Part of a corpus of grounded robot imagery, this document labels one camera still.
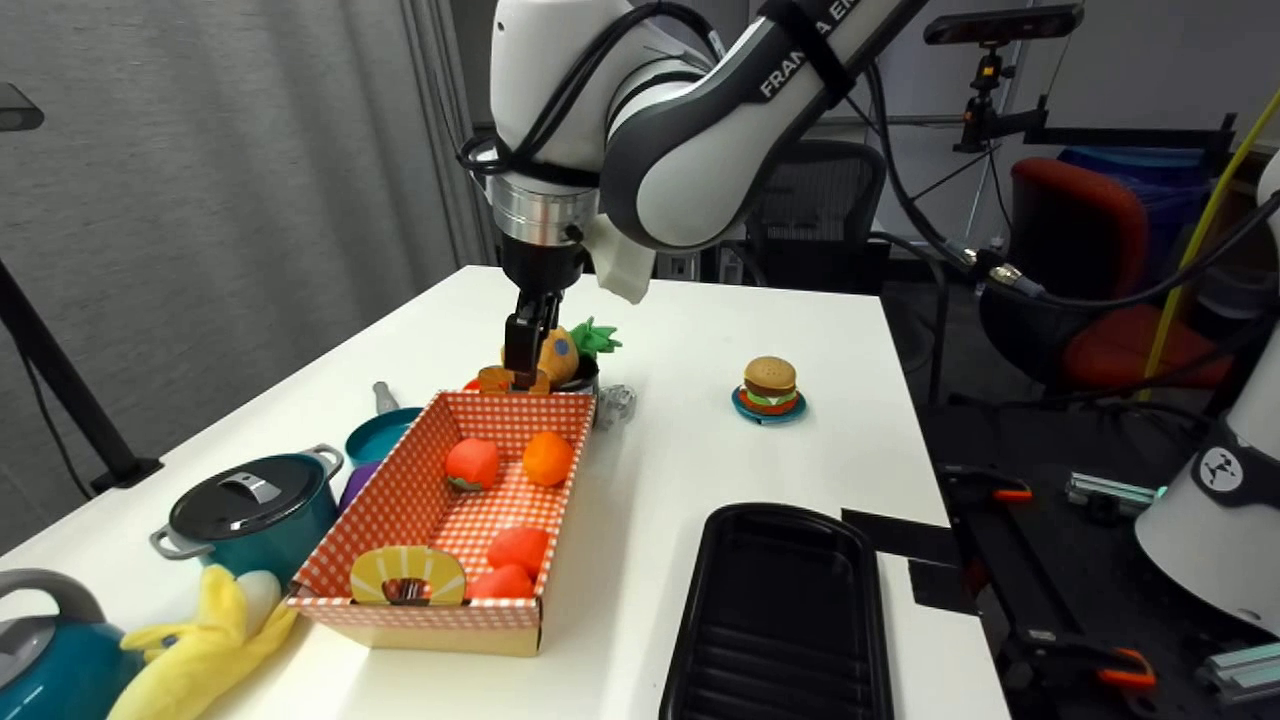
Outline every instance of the red checkered box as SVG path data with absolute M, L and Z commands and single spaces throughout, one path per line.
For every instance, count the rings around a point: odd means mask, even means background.
M 454 648 L 454 651 L 535 651 L 543 588 L 557 570 L 563 513 L 591 431 L 594 402 L 559 395 L 477 395 L 445 392 L 402 431 L 354 505 L 332 523 L 306 565 L 292 575 L 286 603 L 364 644 Z M 574 444 L 566 480 L 535 489 L 518 456 L 530 431 L 559 431 Z M 478 438 L 505 447 L 506 477 L 492 493 L 459 493 L 445 480 L 454 439 Z M 427 546 L 453 553 L 467 581 L 492 572 L 489 546 L 505 530 L 535 523 L 552 537 L 530 600 L 467 600 L 464 610 L 427 603 L 353 603 L 353 565 L 385 546 Z

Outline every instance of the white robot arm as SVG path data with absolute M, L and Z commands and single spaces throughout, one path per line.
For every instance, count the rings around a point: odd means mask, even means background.
M 464 150 L 518 288 L 505 363 L 526 374 L 559 293 L 591 251 L 626 302 L 656 251 L 698 251 L 746 209 L 762 170 L 922 0 L 762 0 L 718 55 L 680 6 L 501 0 L 492 138 Z

